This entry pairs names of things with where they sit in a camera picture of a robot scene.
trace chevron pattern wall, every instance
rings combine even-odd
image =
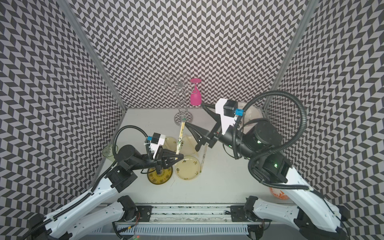
[[[169,108],[168,73],[201,78],[206,103],[268,90],[308,0],[69,2],[126,106]]]
[[[280,86],[304,102],[309,120],[286,154],[351,210],[351,239],[384,239],[383,9],[378,0],[321,1]],[[295,133],[290,102],[277,98],[268,113],[286,139]]]
[[[0,31],[0,234],[11,239],[89,187],[122,109],[53,0],[2,1]]]

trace yellow plate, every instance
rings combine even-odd
[[[148,172],[152,172],[153,170],[155,170],[155,169],[149,168]],[[158,175],[156,173],[156,171],[152,172],[152,173],[147,173],[147,177],[151,183],[156,184],[156,185],[160,185],[160,184],[167,182],[170,179],[170,177],[172,176],[172,173],[173,173],[173,168],[170,167],[168,169],[162,169],[160,175]]]
[[[171,150],[172,152],[176,152],[177,140],[173,137],[166,137],[163,148]]]
[[[185,156],[183,160],[175,164],[176,175],[184,180],[192,180],[200,172],[200,163],[197,158]]]
[[[193,154],[195,154],[195,151],[193,150],[193,148],[196,145],[197,145],[197,142],[196,142],[195,138],[192,135],[184,136],[183,139],[181,140],[180,153],[184,154],[184,156],[193,155]]]

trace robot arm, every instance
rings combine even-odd
[[[287,207],[251,196],[244,207],[248,218],[271,219],[290,225],[307,239],[346,239],[341,221],[349,218],[348,210],[325,200],[300,176],[289,159],[281,152],[271,151],[281,145],[283,137],[268,119],[251,120],[244,124],[256,123],[251,130],[244,134],[237,132],[236,122],[243,114],[237,107],[236,101],[227,99],[220,99],[216,105],[202,104],[202,108],[216,120],[213,129],[208,131],[191,123],[185,126],[196,139],[197,151],[206,143],[212,148],[219,141],[232,149],[237,148],[247,160],[262,156],[251,167],[248,165],[251,175],[266,186],[283,189],[296,204]]]
[[[98,178],[92,189],[65,206],[46,216],[34,215],[28,221],[29,231],[22,239],[77,240],[105,224],[120,219],[132,221],[137,210],[129,196],[120,197],[104,209],[88,213],[131,185],[137,178],[133,170],[154,168],[160,174],[162,169],[172,167],[183,159],[183,154],[176,155],[162,148],[164,139],[164,135],[156,133],[151,137],[151,150],[155,152],[153,160],[148,154],[141,155],[132,145],[123,146],[114,156],[117,166],[112,170],[109,168]]]
[[[260,96],[270,96],[277,91],[267,92],[256,96],[247,106],[252,105],[255,99]],[[279,92],[281,96],[290,95],[289,93]],[[298,101],[301,117],[304,117],[304,107]],[[256,123],[247,133],[237,131],[243,111],[237,108],[237,102],[232,100],[220,99],[216,105],[202,104],[203,109],[216,120],[216,124],[211,131],[185,123],[185,126],[192,133],[197,141],[196,151],[206,143],[210,148],[219,141],[233,149],[234,156],[239,154],[249,160],[248,170],[250,174],[260,183],[283,189],[296,204],[295,206],[285,206],[269,203],[257,197],[250,196],[244,206],[244,211],[248,219],[271,219],[290,225],[300,231],[307,239],[346,239],[346,233],[342,230],[342,221],[349,218],[348,210],[342,206],[335,206],[325,200],[319,192],[314,190],[292,167],[292,163],[281,151],[289,146],[281,144],[282,136],[277,129],[267,119],[254,119],[246,123]],[[135,128],[145,132],[135,126],[125,126],[125,128]],[[290,140],[295,142],[305,129],[305,123],[301,122],[297,134]],[[128,187],[136,178],[133,170],[149,169],[160,174],[162,169],[167,169],[180,161],[184,156],[176,155],[174,152],[162,149],[165,136],[154,134],[150,139],[146,139],[146,144],[150,144],[150,149],[154,151],[154,159],[147,154],[141,155],[133,146],[123,146],[119,153],[114,155],[117,166],[112,170],[109,168],[96,181],[95,186],[83,193],[69,204],[53,211],[46,216],[36,214],[28,221],[29,231],[22,239],[29,237],[33,239],[50,240],[77,240],[107,223],[123,219],[132,221],[136,215],[136,206],[128,196],[123,196],[108,207],[95,213],[86,215],[97,205],[106,199],[120,193]]]

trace pink cup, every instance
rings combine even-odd
[[[191,82],[195,84],[195,89],[192,91],[190,102],[193,106],[201,105],[201,93],[197,89],[197,84],[201,82],[201,79],[193,78]]]

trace wire rack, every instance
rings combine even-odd
[[[193,120],[192,113],[190,113],[187,109],[187,88],[194,86],[195,84],[185,84],[187,78],[188,76],[186,74],[181,74],[178,77],[167,74],[163,77],[163,80],[160,80],[160,85],[164,88],[172,88],[172,92],[177,97],[177,109],[179,112],[174,116],[174,121],[179,126],[181,125],[181,116],[184,114],[187,116],[186,122],[192,122]]]

